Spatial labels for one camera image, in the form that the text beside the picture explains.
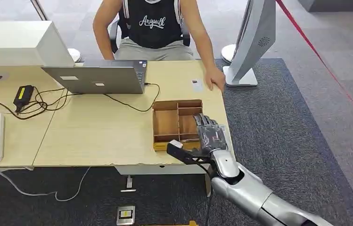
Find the robot finger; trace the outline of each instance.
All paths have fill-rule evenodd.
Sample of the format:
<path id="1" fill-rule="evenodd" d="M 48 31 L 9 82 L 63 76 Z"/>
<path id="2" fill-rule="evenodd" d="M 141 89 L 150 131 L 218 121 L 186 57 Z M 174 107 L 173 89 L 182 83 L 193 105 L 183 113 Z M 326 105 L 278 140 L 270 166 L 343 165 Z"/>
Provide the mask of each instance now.
<path id="1" fill-rule="evenodd" d="M 203 113 L 200 113 L 200 117 L 201 117 L 201 120 L 203 121 L 204 125 L 208 125 L 209 124 L 209 122 L 208 122 L 209 117 L 208 116 L 203 115 Z"/>
<path id="2" fill-rule="evenodd" d="M 213 119 L 209 119 L 208 122 L 210 123 L 210 125 L 218 125 L 218 123 Z"/>
<path id="3" fill-rule="evenodd" d="M 203 125 L 203 121 L 201 120 L 201 116 L 196 114 L 193 116 L 194 120 L 196 121 L 196 125 L 197 126 L 202 126 Z"/>

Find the wooden desk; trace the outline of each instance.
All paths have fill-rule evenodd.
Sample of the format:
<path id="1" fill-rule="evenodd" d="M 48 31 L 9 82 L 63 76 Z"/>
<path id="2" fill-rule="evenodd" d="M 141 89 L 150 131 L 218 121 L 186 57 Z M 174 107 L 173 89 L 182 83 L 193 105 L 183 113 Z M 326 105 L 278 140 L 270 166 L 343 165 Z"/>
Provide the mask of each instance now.
<path id="1" fill-rule="evenodd" d="M 203 78 L 201 61 L 149 62 L 146 82 L 156 83 L 161 92 L 157 100 L 201 99 L 203 112 L 229 126 L 218 89 L 193 89 L 192 80 Z M 112 95 L 139 109 L 147 109 L 157 94 L 156 86 L 146 87 L 143 95 Z M 166 152 L 153 150 L 153 113 L 137 112 L 104 95 L 70 98 L 56 111 L 33 163 L 34 166 L 116 166 L 121 174 L 199 173 L 197 166 L 185 166 Z"/>
<path id="2" fill-rule="evenodd" d="M 58 89 L 54 80 L 39 67 L 0 67 L 0 74 L 4 75 L 0 80 L 0 102 L 13 110 L 13 100 L 20 86 L 34 85 L 39 91 Z M 61 91 L 43 94 L 48 103 L 56 101 L 60 96 Z M 0 112 L 8 113 L 1 106 Z M 0 166 L 32 166 L 53 114 L 45 112 L 25 121 L 5 114 L 4 158 Z"/>

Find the white cable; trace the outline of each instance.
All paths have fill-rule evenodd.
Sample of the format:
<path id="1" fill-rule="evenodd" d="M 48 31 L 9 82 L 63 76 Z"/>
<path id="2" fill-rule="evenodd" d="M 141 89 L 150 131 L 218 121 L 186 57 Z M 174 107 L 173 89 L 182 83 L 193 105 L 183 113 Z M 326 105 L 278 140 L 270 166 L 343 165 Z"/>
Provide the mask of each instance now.
<path id="1" fill-rule="evenodd" d="M 56 192 L 56 200 L 59 201 L 59 202 L 66 202 L 66 201 L 69 201 L 69 200 L 75 198 L 75 197 L 79 194 L 79 191 L 81 190 L 81 185 L 82 185 L 83 179 L 85 178 L 86 174 L 87 174 L 88 171 L 90 170 L 90 167 L 91 167 L 91 166 L 89 166 L 89 168 L 86 170 L 85 174 L 83 175 L 83 177 L 82 177 L 82 179 L 81 179 L 81 181 L 80 181 L 80 183 L 79 183 L 78 191 L 76 192 L 76 194 L 75 194 L 74 196 L 72 196 L 72 197 L 69 198 L 69 199 L 61 200 L 61 199 L 58 199 L 58 198 L 57 198 L 57 192 Z"/>
<path id="2" fill-rule="evenodd" d="M 18 186 L 9 178 L 7 177 L 3 172 L 0 171 L 0 175 L 2 175 L 5 179 L 7 179 L 13 186 L 14 188 L 21 194 L 23 195 L 28 195 L 28 196 L 43 196 L 43 195 L 50 195 L 50 194 L 55 194 L 55 198 L 57 201 L 59 202 L 66 202 L 66 201 L 69 201 L 73 198 L 75 198 L 78 194 L 79 194 L 79 191 L 81 190 L 81 185 L 82 185 L 82 182 L 83 182 L 83 179 L 85 178 L 86 174 L 88 173 L 88 171 L 90 170 L 90 167 L 86 170 L 85 174 L 83 175 L 80 183 L 79 183 L 79 188 L 78 188 L 78 191 L 76 192 L 76 194 L 74 196 L 72 196 L 71 198 L 69 199 L 65 199 L 65 200 L 61 200 L 61 199 L 58 199 L 57 198 L 57 193 L 58 192 L 50 192 L 50 193 L 41 193 L 41 194 L 30 194 L 30 193 L 26 193 L 26 192 L 23 192 L 21 191 L 21 189 L 18 188 Z"/>

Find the speaker grille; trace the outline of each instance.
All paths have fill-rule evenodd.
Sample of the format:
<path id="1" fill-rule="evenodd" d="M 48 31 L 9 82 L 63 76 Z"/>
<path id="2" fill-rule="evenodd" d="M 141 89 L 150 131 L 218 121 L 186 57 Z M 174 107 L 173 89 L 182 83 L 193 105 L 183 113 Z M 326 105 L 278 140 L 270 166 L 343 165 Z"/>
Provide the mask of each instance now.
<path id="1" fill-rule="evenodd" d="M 258 41 L 258 45 L 261 47 L 267 46 L 269 44 L 269 42 L 271 41 L 270 38 L 268 37 L 263 37 Z"/>

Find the black tank top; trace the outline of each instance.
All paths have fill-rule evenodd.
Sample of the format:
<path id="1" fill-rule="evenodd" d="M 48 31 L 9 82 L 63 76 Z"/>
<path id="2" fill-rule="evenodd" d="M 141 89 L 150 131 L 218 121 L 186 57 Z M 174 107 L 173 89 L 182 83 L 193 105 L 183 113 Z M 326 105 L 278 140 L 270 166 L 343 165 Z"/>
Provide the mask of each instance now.
<path id="1" fill-rule="evenodd" d="M 182 40 L 179 0 L 123 0 L 129 38 L 146 48 Z"/>

